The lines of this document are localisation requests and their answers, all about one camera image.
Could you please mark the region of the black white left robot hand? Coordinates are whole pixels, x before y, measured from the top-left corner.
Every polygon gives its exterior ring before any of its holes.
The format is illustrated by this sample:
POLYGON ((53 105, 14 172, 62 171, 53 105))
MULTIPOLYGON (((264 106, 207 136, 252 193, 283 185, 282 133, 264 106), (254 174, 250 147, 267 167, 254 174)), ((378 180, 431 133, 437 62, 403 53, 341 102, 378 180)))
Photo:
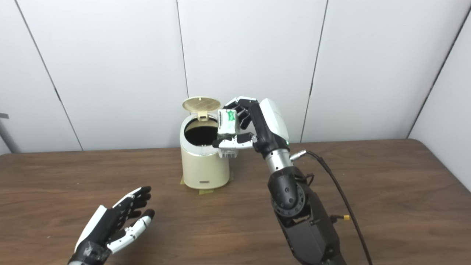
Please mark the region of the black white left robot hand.
POLYGON ((134 242, 150 225, 155 211, 140 209, 151 198, 151 186, 137 188, 111 208, 100 205, 75 245, 69 265, 103 265, 108 258, 134 242))

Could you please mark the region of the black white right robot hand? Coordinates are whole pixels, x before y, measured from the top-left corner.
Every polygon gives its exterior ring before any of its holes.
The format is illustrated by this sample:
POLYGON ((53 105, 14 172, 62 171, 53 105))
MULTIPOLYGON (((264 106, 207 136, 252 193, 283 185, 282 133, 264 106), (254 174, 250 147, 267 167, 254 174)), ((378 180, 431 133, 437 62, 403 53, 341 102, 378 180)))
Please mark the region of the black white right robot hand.
POLYGON ((255 98, 239 96, 225 104, 223 109, 236 112, 234 117, 241 130, 246 130, 252 123, 255 132, 224 136, 213 141, 214 148, 220 151, 254 149, 262 154, 263 158, 278 149, 290 151, 286 123, 271 99, 258 101, 255 98))

